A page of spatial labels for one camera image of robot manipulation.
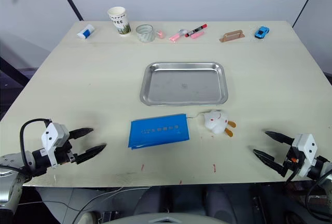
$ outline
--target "white wall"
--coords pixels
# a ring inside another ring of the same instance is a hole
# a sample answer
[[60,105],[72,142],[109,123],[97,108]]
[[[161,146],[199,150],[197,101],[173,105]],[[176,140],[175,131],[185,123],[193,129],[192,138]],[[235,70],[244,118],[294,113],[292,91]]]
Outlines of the white wall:
[[39,67],[75,21],[66,0],[0,0],[0,55],[16,68]]
[[332,0],[309,0],[294,26],[324,72],[332,74]]
[[[85,20],[124,6],[130,20],[287,20],[306,0],[73,0]],[[38,67],[76,16],[66,0],[1,0],[0,54],[17,68]]]

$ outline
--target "beige tabletop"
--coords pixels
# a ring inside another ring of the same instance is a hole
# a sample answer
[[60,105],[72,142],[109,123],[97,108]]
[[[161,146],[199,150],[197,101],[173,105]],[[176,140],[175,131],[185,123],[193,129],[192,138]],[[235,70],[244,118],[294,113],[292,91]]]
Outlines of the beige tabletop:
[[[76,36],[87,23],[95,32]],[[131,22],[134,30],[142,22]],[[294,137],[312,133],[317,155],[332,159],[332,87],[289,23],[207,22],[197,39],[167,38],[178,29],[203,22],[150,22],[166,38],[143,44],[135,32],[123,37],[111,22],[77,22],[45,60],[0,122],[0,155],[16,153],[19,130],[33,118],[51,118],[69,130],[94,127],[72,140],[73,152],[106,143],[96,157],[80,165],[49,168],[28,185],[112,187],[178,184],[249,183],[285,180],[252,152],[256,148],[283,162],[289,146],[263,130]],[[256,39],[261,26],[270,28]],[[245,38],[220,43],[226,32],[242,29]],[[140,101],[146,66],[152,62],[217,62],[225,70],[228,100],[219,106],[151,107]],[[214,135],[203,117],[188,119],[190,140],[137,150],[128,148],[135,119],[222,109],[237,123],[234,136]],[[26,150],[42,148],[45,127],[26,128]]]

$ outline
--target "glass cup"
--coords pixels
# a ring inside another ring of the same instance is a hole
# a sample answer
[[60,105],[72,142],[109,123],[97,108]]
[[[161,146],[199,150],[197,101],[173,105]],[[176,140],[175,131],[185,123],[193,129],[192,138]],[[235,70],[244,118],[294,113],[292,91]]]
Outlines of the glass cup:
[[137,37],[143,43],[155,40],[156,33],[150,24],[142,24],[136,28]]

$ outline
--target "white plush toy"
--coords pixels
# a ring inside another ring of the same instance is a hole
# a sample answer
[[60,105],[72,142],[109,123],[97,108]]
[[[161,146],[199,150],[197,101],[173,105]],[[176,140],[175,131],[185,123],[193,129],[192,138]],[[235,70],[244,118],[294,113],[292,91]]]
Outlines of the white plush toy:
[[225,112],[219,110],[212,110],[204,114],[205,126],[212,130],[214,134],[225,132],[228,136],[233,137],[231,130],[227,129],[227,125],[235,128],[237,125],[233,121],[228,121],[228,116]]

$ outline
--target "orange toy ear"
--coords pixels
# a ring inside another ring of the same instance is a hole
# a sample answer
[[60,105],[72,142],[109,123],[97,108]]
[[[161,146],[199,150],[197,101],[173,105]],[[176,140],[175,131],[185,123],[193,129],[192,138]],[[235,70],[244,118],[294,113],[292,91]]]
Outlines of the orange toy ear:
[[228,124],[233,128],[237,127],[237,124],[235,124],[233,121],[228,121]]
[[230,136],[230,137],[233,137],[233,133],[232,133],[232,131],[231,130],[229,130],[229,129],[225,129],[225,132],[226,132],[226,134],[228,135],[228,136]]

